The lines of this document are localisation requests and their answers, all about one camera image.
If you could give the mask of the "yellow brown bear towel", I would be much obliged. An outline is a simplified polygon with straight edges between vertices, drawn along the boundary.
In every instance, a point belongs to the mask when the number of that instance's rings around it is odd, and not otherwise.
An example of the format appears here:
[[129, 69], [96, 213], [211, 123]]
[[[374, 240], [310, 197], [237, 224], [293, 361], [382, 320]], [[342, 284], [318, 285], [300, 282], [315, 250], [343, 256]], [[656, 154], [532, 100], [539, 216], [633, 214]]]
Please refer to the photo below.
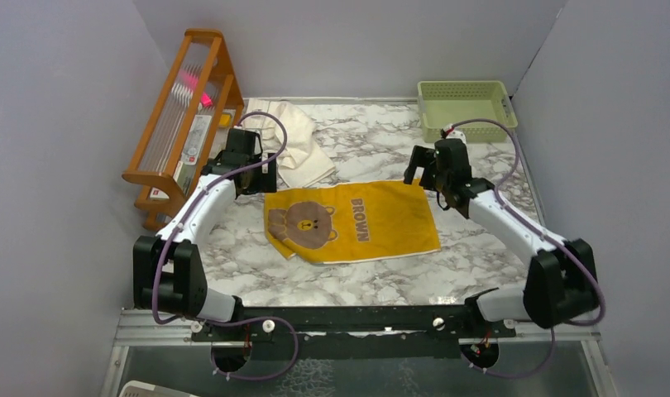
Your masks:
[[285, 258], [341, 264], [439, 251], [424, 190], [401, 180], [343, 183], [267, 194], [267, 240]]

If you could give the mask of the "cream white towel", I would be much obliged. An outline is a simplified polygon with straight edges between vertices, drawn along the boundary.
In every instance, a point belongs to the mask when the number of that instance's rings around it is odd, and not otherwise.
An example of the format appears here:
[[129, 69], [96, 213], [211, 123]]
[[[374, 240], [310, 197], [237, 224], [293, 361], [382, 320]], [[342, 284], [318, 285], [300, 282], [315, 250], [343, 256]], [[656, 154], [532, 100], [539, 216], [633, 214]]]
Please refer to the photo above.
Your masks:
[[315, 141], [314, 120], [293, 103], [252, 98], [248, 112], [268, 112], [271, 116], [251, 116], [244, 122], [247, 130], [259, 131], [262, 144], [269, 152], [280, 149], [283, 132], [275, 123], [278, 118], [287, 131], [287, 145], [277, 159], [277, 170], [291, 188], [310, 187], [328, 177], [335, 164]]

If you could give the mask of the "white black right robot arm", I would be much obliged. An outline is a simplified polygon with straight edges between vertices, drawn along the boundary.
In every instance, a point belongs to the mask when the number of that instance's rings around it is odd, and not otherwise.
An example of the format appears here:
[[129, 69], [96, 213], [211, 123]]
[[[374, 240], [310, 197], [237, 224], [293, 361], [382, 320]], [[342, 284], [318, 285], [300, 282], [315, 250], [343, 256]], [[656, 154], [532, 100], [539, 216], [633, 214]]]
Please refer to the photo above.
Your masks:
[[406, 184], [412, 184], [417, 169], [423, 171], [420, 187], [436, 193], [441, 209], [453, 208], [481, 225], [527, 267], [524, 285], [490, 289], [466, 299], [469, 309], [461, 318], [468, 334], [480, 337], [501, 320], [549, 329], [601, 307], [591, 246], [541, 228], [488, 179], [473, 176], [463, 140], [442, 139], [432, 148], [415, 146], [404, 172]]

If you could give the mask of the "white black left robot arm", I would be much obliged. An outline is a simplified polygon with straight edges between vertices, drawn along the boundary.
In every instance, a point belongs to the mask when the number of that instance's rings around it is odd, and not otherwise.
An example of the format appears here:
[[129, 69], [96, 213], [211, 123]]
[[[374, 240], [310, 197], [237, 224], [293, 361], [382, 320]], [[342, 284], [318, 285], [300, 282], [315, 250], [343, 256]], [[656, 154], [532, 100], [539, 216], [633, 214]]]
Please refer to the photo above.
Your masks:
[[237, 197], [276, 191], [275, 154], [262, 151], [257, 132], [232, 128], [227, 145], [201, 170], [198, 184], [177, 215], [153, 237], [133, 247], [133, 298], [156, 323], [179, 318], [213, 321], [231, 340], [244, 328], [242, 300], [208, 287], [199, 247]]

